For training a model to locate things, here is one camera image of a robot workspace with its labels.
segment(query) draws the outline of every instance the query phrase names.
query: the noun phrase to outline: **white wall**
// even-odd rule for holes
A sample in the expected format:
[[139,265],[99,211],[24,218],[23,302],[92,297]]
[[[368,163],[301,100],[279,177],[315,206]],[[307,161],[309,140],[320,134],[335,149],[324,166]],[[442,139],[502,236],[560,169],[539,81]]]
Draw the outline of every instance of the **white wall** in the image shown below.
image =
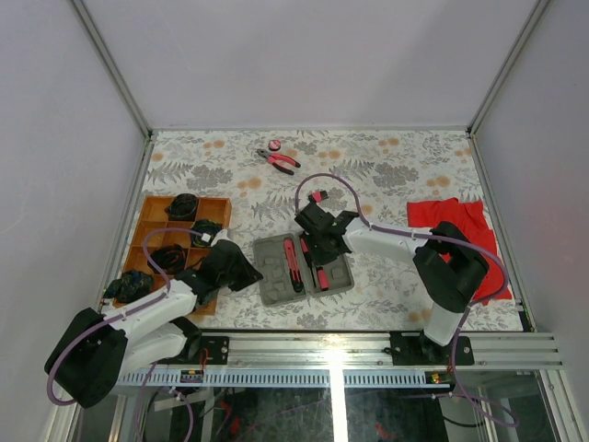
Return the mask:
[[97,299],[142,146],[66,1],[4,1],[0,65],[0,439],[33,442],[43,364]]
[[154,127],[466,127],[535,2],[87,5]]
[[479,131],[507,233],[589,426],[589,3],[553,2]]

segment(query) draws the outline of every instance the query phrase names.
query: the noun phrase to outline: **black bracket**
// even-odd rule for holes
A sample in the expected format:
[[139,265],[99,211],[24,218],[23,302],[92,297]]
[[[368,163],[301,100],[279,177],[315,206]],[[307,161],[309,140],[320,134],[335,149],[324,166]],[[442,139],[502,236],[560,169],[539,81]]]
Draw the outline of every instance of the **black bracket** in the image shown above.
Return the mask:
[[[49,374],[59,355],[82,332],[104,321],[92,308],[85,308],[74,316],[62,339],[45,363]],[[110,325],[94,331],[79,343],[57,369],[55,380],[82,408],[102,401],[117,383],[127,349],[124,331]]]
[[[432,234],[468,242],[458,227],[442,221]],[[443,255],[449,256],[446,262]],[[441,308],[463,313],[489,271],[480,253],[464,246],[429,239],[415,251],[413,263],[430,298]]]
[[206,360],[207,366],[226,366],[229,358],[228,336],[203,336],[201,339],[201,352],[206,348],[209,356]]
[[315,200],[296,214],[294,221],[306,232],[304,238],[314,264],[329,264],[343,253],[351,252],[343,235],[356,217],[357,213],[344,210],[336,218],[319,207]]
[[158,364],[167,364],[174,366],[198,366],[201,364],[201,358],[207,355],[207,366],[226,366],[229,357],[229,337],[228,336],[201,336],[199,349],[190,358],[181,358],[178,356],[167,359],[160,359]]
[[[447,366],[450,363],[452,344],[441,347],[428,340],[423,332],[391,331],[390,347],[383,351],[393,357],[393,366]],[[457,366],[474,366],[470,339],[458,337]]]

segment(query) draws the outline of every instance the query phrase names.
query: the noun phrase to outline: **leaf pattern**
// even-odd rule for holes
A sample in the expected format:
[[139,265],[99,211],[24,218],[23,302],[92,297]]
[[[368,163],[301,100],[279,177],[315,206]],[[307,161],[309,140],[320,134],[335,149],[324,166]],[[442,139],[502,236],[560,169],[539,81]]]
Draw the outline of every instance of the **leaf pattern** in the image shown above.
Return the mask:
[[374,168],[375,163],[372,161],[348,159],[342,161],[341,164],[333,167],[330,171],[334,175],[341,177],[366,178]]
[[[272,139],[281,153],[302,165],[283,175],[256,154]],[[305,176],[331,171],[358,191],[371,220],[407,225],[407,201],[483,198],[479,177],[459,131],[184,131],[159,132],[141,199],[194,192],[231,199],[233,238],[253,260],[254,238],[298,230],[295,188]],[[353,210],[353,198],[339,183],[313,179],[301,204],[326,190],[322,207],[337,214]],[[133,227],[141,210],[134,215]],[[414,267],[385,258],[349,255],[355,288],[338,295],[265,308],[257,285],[220,296],[214,316],[199,326],[240,329],[415,330],[432,300]],[[467,330],[520,331],[513,301],[473,308]]]
[[177,183],[191,172],[192,167],[191,164],[170,161],[162,164],[159,168],[149,169],[146,178],[154,184],[156,181],[165,183],[167,180]]

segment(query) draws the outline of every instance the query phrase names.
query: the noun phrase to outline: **black fabric item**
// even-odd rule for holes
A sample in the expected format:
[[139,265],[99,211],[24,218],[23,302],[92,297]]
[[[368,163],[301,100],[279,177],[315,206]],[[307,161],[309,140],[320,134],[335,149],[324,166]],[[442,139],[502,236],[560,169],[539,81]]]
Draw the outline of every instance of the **black fabric item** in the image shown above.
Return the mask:
[[194,221],[199,199],[191,193],[181,193],[172,204],[166,207],[167,219],[170,221]]
[[153,288],[154,277],[151,274],[130,270],[123,273],[121,278],[111,281],[103,297],[128,304],[150,294]]
[[206,242],[206,241],[203,241],[201,239],[201,237],[198,237],[196,235],[191,235],[192,247],[199,247],[199,248],[211,247],[211,242],[213,242],[214,237],[216,236],[217,233],[219,233],[219,231],[222,228],[223,228],[223,226],[221,226],[220,224],[214,223],[213,221],[210,221],[208,219],[199,219],[197,222],[195,222],[192,225],[191,230],[194,232],[206,233],[211,236],[211,239],[208,242]]
[[[176,274],[184,270],[187,251],[179,244],[172,244],[171,246],[157,249],[149,256],[164,270],[164,272],[167,274]],[[157,270],[151,262],[148,262],[147,264],[151,270],[157,273]]]
[[211,248],[211,253],[202,260],[198,272],[209,278],[212,285],[227,286],[234,292],[263,279],[262,274],[249,263],[239,246],[227,239],[217,241]]

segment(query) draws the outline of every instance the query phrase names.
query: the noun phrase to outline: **red cloth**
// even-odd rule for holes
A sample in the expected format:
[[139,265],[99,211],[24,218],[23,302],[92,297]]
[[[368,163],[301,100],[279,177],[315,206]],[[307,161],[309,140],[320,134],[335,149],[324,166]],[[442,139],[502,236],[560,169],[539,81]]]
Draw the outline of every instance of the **red cloth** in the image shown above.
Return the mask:
[[[459,203],[457,198],[407,203],[407,218],[410,227],[436,227],[440,221],[449,221],[456,225],[470,242],[497,254],[495,234],[489,229],[482,208],[482,201]],[[501,288],[503,282],[499,267],[486,256],[483,255],[483,257],[489,263],[489,272],[475,293],[474,299],[490,295]],[[495,299],[511,298],[512,294],[509,290],[495,297]]]

